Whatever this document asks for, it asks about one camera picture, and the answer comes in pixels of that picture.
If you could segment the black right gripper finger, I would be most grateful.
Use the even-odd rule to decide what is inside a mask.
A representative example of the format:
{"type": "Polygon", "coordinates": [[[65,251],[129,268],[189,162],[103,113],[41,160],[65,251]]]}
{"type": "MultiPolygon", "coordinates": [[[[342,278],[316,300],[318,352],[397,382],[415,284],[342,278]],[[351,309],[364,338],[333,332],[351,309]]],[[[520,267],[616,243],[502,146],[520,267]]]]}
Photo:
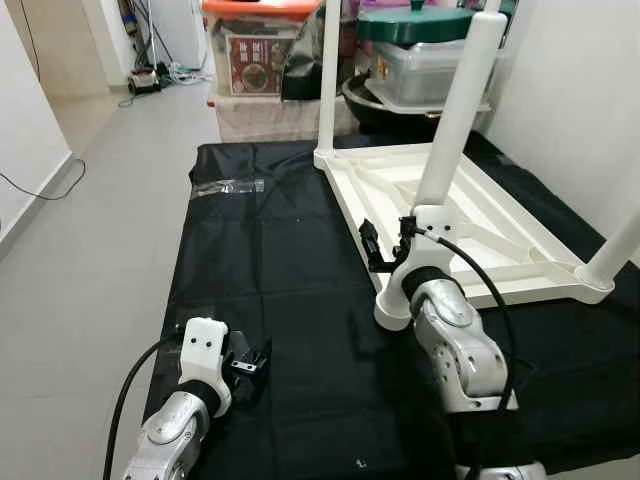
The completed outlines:
{"type": "Polygon", "coordinates": [[[378,229],[369,219],[358,225],[358,244],[364,253],[367,270],[370,273],[392,273],[394,262],[385,260],[381,255],[378,229]]]}

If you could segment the white plastic table top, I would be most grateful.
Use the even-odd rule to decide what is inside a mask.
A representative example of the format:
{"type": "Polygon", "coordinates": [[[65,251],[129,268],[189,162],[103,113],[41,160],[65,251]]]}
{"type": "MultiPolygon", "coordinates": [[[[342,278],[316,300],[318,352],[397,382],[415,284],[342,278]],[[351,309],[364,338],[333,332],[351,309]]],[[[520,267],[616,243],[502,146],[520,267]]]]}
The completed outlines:
{"type": "MultiPolygon", "coordinates": [[[[398,244],[398,219],[410,214],[430,143],[334,148],[323,170],[333,188],[353,241],[369,219],[378,229],[381,253],[398,244]]],[[[609,292],[594,291],[576,278],[586,264],[561,238],[499,186],[470,157],[462,156],[445,209],[452,216],[449,241],[470,255],[493,280],[508,305],[571,298],[594,305],[609,292]]],[[[392,283],[392,273],[369,273],[375,289],[372,316],[381,328],[398,332],[412,323],[410,298],[392,283]]],[[[495,306],[480,275],[454,253],[451,275],[476,308],[495,306]]]]}

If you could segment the black tablecloth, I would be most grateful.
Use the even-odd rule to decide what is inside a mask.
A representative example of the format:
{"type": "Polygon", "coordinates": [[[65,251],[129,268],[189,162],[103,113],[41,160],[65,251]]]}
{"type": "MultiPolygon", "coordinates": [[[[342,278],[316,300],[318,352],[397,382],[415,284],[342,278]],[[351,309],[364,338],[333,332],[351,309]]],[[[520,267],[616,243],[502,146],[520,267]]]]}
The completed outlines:
{"type": "MultiPolygon", "coordinates": [[[[381,332],[375,289],[314,142],[206,143],[164,334],[211,314],[273,343],[259,398],[206,436],[191,480],[447,480],[454,456],[431,365],[410,334],[381,332]]],[[[549,474],[640,452],[639,269],[599,303],[512,303],[516,397],[549,474]]]]}

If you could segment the black wok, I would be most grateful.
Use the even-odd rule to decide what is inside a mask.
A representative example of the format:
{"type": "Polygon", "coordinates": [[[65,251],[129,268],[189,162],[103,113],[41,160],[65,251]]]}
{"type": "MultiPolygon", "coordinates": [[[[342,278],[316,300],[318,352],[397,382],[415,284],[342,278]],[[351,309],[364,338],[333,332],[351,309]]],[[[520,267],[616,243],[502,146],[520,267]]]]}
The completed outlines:
{"type": "Polygon", "coordinates": [[[433,141],[442,115],[436,113],[399,114],[385,108],[365,86],[367,74],[349,77],[340,86],[343,100],[351,110],[362,134],[407,138],[415,142],[433,141]]]}

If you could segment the narrow clear tape strip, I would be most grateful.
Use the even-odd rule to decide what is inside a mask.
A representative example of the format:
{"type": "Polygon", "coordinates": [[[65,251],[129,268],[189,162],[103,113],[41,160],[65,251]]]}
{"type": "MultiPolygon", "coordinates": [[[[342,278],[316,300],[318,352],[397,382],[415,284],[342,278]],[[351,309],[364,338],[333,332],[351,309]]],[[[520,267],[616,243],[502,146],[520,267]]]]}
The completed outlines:
{"type": "Polygon", "coordinates": [[[191,197],[204,198],[214,195],[256,195],[266,189],[264,178],[230,178],[193,184],[191,197]]]}

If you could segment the pink fleece cover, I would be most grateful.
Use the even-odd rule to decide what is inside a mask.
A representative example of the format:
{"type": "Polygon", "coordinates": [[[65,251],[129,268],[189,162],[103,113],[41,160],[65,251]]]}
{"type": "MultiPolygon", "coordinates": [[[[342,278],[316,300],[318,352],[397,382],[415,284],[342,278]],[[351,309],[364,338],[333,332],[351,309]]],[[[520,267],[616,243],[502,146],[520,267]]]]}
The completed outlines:
{"type": "Polygon", "coordinates": [[[320,101],[210,95],[224,143],[316,140],[320,101]]]}

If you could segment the dark glass pan lid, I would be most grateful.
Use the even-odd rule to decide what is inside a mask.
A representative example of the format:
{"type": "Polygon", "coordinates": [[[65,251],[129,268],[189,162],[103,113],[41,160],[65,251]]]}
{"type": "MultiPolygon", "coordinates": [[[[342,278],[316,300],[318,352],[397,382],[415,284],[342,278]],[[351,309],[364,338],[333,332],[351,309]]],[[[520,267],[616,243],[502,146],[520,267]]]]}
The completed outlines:
{"type": "Polygon", "coordinates": [[[282,101],[320,99],[325,18],[326,6],[321,3],[303,20],[300,31],[289,46],[282,73],[282,101]]]}

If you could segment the orange-lid box with red poster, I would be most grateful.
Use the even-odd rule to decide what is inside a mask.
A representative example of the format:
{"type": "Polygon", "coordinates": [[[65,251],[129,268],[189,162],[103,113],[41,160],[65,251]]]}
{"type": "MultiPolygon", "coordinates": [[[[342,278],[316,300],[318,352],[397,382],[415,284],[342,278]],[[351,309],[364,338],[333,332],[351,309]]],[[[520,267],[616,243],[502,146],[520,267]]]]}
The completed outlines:
{"type": "Polygon", "coordinates": [[[323,0],[200,0],[218,97],[282,91],[285,59],[323,0]]]}

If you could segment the green pot lid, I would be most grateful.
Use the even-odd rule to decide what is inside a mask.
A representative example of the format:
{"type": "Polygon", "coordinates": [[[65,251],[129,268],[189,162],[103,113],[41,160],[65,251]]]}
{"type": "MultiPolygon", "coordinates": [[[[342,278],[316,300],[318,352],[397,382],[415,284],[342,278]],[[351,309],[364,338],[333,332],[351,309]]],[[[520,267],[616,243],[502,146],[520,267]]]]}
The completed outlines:
{"type": "Polygon", "coordinates": [[[467,35],[474,10],[434,6],[410,0],[408,6],[375,9],[358,15],[357,36],[379,44],[444,44],[467,35]]]}

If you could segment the grey upright vacuum cleaner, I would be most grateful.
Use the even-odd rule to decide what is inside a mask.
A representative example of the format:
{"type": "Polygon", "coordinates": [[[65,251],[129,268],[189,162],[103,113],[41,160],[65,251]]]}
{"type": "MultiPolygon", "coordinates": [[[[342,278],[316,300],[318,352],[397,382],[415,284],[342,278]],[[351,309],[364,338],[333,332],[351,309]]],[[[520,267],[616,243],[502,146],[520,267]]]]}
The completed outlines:
{"type": "Polygon", "coordinates": [[[134,60],[128,90],[131,95],[156,93],[163,88],[160,74],[156,69],[156,29],[152,23],[150,0],[125,0],[129,15],[137,29],[137,45],[134,46],[134,60]]]}

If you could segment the white chest appliance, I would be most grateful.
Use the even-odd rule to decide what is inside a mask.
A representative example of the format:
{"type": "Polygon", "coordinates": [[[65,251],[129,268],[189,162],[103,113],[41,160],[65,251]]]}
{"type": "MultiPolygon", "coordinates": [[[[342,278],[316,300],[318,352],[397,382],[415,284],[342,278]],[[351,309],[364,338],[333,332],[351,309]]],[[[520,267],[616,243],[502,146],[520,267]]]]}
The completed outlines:
{"type": "Polygon", "coordinates": [[[150,18],[154,59],[189,69],[209,68],[209,41],[202,0],[145,0],[150,18]]]}

